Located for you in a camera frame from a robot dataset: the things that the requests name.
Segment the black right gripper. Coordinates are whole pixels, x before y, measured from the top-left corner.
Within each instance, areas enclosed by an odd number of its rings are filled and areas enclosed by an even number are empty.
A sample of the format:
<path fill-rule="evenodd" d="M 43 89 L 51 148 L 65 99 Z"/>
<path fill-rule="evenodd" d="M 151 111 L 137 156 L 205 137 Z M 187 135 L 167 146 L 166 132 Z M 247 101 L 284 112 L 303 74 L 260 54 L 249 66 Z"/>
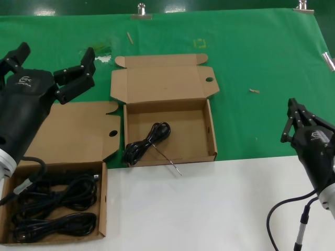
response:
<path fill-rule="evenodd" d="M 330 175 L 334 158 L 330 140 L 334 125 L 309 112 L 295 98 L 288 100 L 287 116 L 281 142 L 292 142 L 313 188 L 322 191 L 334 180 L 334 175 Z M 295 131 L 293 137 L 289 135 L 291 127 Z"/>

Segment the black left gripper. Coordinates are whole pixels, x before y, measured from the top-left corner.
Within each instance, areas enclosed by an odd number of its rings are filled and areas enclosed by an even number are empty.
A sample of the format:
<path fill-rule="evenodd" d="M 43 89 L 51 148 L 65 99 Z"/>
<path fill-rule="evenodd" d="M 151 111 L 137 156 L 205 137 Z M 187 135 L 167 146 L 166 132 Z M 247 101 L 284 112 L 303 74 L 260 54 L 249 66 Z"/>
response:
<path fill-rule="evenodd" d="M 28 150 L 56 99 L 66 104 L 95 86 L 95 52 L 88 47 L 78 66 L 51 72 L 22 70 L 30 47 L 22 42 L 1 59 L 1 149 L 16 163 Z M 12 72 L 5 86 L 5 76 Z"/>

